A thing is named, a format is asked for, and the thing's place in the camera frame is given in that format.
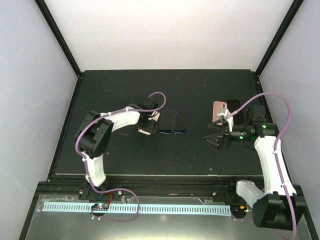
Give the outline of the pink cased phone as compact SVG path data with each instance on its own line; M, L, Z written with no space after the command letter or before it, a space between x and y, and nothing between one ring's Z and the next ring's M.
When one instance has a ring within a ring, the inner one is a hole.
M228 110L228 105L226 102L223 101L215 101L213 103L213 115L212 115L212 122L216 123L217 126L222 126L223 123L218 120L221 120L220 117L224 116L227 117L230 114Z

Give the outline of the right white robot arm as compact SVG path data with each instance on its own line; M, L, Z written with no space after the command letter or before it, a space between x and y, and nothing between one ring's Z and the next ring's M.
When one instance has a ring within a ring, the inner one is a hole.
M305 198L292 185L281 153L278 126L267 121L262 105L250 106L245 125L236 125L227 104L213 107L210 128L221 127L220 133L204 137L218 149L229 147L232 141L250 141L256 150L263 174L264 189L249 180L239 180L228 187L228 198L244 199L252 209L257 227L292 231L306 209Z

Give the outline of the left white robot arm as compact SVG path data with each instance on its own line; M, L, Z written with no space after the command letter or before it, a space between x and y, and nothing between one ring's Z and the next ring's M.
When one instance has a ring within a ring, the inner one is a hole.
M154 99L148 97L142 104L130 104L123 109L98 113L90 111L75 134L75 150L82 157L85 178L91 185L89 193L97 200L108 192L104 185L103 155L109 145L111 134L121 128L133 126L144 135L156 132L160 112Z

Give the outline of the beige cased phone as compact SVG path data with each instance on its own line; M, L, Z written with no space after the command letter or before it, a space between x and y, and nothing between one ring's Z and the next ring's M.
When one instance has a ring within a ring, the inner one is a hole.
M159 111L155 111L152 115L144 114L138 122L138 132L148 136L155 134L159 126L159 117Z

